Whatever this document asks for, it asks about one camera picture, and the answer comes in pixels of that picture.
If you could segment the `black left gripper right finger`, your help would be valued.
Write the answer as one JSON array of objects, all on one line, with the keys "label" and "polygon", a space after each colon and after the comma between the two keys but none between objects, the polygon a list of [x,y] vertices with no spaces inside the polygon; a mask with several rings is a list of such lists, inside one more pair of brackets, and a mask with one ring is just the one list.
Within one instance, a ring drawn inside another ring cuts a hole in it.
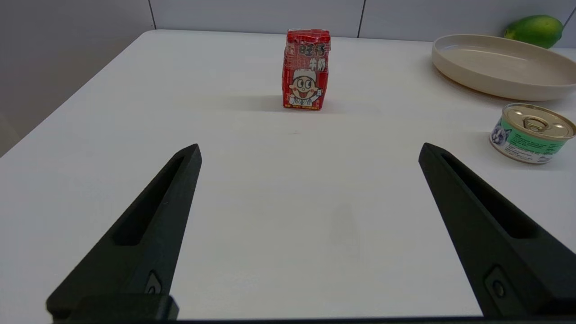
[{"label": "black left gripper right finger", "polygon": [[483,315],[575,316],[572,250],[447,150],[419,164]]}]

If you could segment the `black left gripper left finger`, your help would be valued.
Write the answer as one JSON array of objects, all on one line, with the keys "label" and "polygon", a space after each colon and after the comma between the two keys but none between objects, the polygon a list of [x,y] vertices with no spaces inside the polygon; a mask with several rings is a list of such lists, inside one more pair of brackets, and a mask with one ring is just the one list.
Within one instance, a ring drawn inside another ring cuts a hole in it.
[{"label": "black left gripper left finger", "polygon": [[202,156],[179,150],[46,301],[53,321],[170,321],[171,283]]}]

